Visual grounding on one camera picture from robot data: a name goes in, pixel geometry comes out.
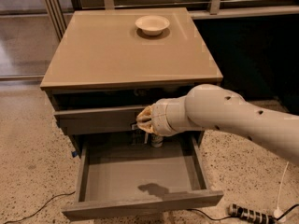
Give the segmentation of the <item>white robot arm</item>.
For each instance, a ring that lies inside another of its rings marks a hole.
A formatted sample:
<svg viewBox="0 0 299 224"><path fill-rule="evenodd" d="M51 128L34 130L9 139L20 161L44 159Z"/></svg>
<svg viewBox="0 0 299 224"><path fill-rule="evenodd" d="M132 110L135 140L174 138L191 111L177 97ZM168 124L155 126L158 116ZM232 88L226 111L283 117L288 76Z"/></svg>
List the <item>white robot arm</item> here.
<svg viewBox="0 0 299 224"><path fill-rule="evenodd" d="M299 117L244 100L219 86L203 84L179 98L161 99L136 118L139 129L160 136L218 130L249 139L299 165Z"/></svg>

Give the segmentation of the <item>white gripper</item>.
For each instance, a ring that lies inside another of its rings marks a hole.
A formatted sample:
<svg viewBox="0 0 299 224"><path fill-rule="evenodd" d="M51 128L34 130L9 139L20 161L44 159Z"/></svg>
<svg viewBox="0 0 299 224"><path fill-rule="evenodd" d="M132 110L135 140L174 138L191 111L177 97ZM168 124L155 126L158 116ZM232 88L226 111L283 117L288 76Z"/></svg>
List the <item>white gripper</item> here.
<svg viewBox="0 0 299 224"><path fill-rule="evenodd" d="M146 121L137 123L139 129L160 136L173 136L192 127L186 115L184 97L161 99L153 106L145 107L137 115L136 120Z"/></svg>

